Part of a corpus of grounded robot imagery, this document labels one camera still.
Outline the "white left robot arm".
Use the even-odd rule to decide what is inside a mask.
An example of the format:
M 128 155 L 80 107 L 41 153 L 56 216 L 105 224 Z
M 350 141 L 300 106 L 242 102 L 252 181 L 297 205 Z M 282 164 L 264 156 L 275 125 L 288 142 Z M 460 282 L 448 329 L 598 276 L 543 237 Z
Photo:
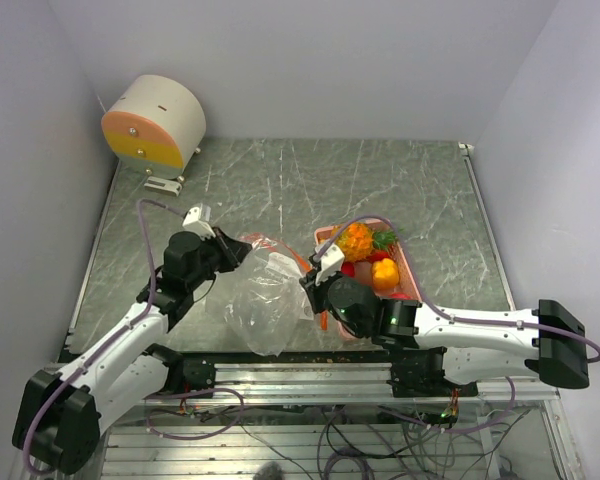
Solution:
M 181 355 L 157 342 L 191 309 L 198 287 L 236 270 L 251 250 L 217 227 L 203 236 L 172 235 L 162 265 L 151 266 L 147 286 L 123 318 L 71 363 L 28 380 L 12 444 L 31 474 L 78 472 L 133 406 L 182 389 Z

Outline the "yellow toy bell pepper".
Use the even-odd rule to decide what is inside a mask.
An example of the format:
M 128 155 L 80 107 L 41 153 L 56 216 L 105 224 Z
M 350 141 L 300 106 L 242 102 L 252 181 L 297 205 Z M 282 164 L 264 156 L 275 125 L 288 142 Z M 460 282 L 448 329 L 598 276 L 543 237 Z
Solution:
M 394 289 L 400 283 L 398 266 L 391 258 L 376 261 L 371 266 L 372 285 L 376 290 Z

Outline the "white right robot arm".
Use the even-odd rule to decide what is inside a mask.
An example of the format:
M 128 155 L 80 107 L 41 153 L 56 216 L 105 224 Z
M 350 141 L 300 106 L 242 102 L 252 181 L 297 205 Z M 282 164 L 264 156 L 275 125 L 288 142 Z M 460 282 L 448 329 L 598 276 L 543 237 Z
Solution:
M 513 376 L 562 389 L 590 385 L 584 325 L 555 300 L 542 299 L 534 309 L 476 311 L 382 297 L 341 273 L 322 280 L 310 271 L 299 284 L 314 312 L 330 313 L 355 338 L 387 351 L 440 353 L 441 361 L 420 373 L 432 395 Z

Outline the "clear zip bag orange zipper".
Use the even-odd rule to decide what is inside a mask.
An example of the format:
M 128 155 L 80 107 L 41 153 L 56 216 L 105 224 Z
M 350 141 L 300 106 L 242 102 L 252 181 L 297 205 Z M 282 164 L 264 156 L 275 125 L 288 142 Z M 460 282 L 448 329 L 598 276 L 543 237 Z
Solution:
M 206 297 L 204 346 L 259 356 L 324 349 L 329 335 L 321 329 L 322 316 L 300 285 L 307 261 L 261 232 L 239 240 L 250 251 L 234 271 L 217 277 Z

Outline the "orange toy pineapple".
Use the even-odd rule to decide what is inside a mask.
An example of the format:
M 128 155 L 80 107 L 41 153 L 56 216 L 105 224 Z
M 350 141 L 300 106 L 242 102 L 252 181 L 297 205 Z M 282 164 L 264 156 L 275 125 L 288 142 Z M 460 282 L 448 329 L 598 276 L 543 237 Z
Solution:
M 331 237 L 344 254 L 346 262 L 358 263 L 383 260 L 390 256 L 390 250 L 397 241 L 393 230 L 374 230 L 368 224 L 355 222 L 337 235 L 339 225 L 331 231 Z

